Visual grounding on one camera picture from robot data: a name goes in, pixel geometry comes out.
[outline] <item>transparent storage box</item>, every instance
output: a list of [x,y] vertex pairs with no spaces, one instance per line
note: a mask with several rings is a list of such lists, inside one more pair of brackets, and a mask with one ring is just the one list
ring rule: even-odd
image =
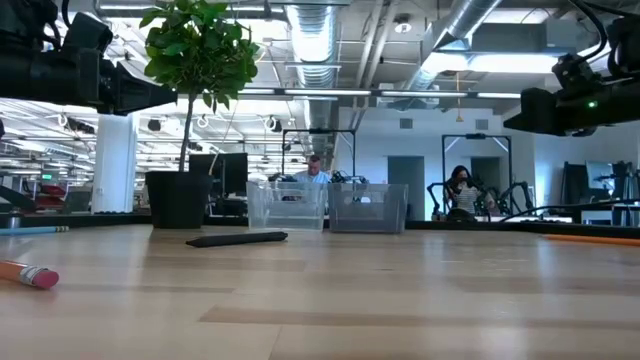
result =
[[250,229],[322,231],[326,204],[326,184],[247,183]]
[[407,185],[329,184],[331,231],[402,233],[408,193]]

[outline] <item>potted plant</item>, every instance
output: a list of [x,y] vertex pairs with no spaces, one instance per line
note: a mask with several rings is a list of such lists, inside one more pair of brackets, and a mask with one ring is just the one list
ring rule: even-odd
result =
[[149,12],[140,28],[154,19],[164,19],[153,27],[146,40],[151,58],[145,75],[155,82],[187,94],[189,107],[180,148],[178,172],[148,172],[151,216],[157,228],[199,228],[202,225],[213,179],[184,171],[193,104],[202,96],[213,112],[217,104],[229,108],[229,99],[252,81],[258,69],[254,56],[258,46],[251,42],[251,30],[223,17],[227,4],[205,0],[173,0]]

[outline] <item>white pillar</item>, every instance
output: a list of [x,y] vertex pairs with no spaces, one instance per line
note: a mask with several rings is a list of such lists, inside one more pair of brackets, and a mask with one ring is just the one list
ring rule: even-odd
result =
[[133,211],[138,116],[101,115],[91,212]]

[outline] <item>computer monitor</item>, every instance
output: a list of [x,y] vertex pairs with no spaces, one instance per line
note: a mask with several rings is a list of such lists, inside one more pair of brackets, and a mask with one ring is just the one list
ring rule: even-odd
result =
[[[215,154],[189,155],[189,172],[209,174]],[[247,153],[220,154],[213,167],[212,192],[218,195],[247,192],[249,162]]]
[[590,189],[615,189],[613,165],[610,163],[587,161],[587,180]]

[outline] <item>table surface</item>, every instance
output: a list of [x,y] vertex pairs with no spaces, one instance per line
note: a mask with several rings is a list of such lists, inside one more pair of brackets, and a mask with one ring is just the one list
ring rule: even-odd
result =
[[290,233],[195,249],[150,226],[0,238],[0,358],[640,359],[640,248],[537,235]]

